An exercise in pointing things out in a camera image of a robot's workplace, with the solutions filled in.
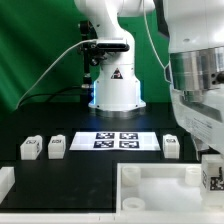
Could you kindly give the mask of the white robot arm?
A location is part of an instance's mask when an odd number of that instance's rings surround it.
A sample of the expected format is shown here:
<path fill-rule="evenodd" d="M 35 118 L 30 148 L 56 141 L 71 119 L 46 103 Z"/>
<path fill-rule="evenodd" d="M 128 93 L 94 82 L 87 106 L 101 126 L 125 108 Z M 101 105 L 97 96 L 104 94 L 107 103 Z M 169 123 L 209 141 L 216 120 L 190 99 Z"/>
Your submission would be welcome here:
<path fill-rule="evenodd" d="M 134 74 L 135 42 L 120 17 L 155 10 L 169 37 L 168 81 L 177 123 L 195 148 L 210 147 L 224 159 L 224 0 L 74 0 L 92 23 L 100 75 L 92 111 L 122 115 L 145 107 Z"/>

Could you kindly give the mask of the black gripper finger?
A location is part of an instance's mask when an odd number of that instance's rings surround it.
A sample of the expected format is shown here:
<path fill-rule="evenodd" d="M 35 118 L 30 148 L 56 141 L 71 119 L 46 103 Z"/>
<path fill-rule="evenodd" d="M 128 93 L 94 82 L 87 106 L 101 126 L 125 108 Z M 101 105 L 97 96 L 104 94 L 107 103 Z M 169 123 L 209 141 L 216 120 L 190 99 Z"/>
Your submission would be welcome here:
<path fill-rule="evenodd" d="M 208 154 L 211 151 L 211 148 L 198 138 L 193 139 L 193 145 L 196 150 L 196 158 L 198 161 L 201 160 L 203 154 Z"/>

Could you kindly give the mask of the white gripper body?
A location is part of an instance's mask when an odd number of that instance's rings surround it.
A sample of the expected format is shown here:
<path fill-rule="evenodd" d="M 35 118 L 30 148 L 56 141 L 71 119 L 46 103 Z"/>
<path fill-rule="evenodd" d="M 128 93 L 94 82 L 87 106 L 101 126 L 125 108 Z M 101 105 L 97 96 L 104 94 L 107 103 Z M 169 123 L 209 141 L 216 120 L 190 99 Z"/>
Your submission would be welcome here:
<path fill-rule="evenodd" d="M 170 94 L 178 125 L 224 154 L 224 87 L 206 91 L 202 103 L 184 100 L 182 92 L 173 88 Z"/>

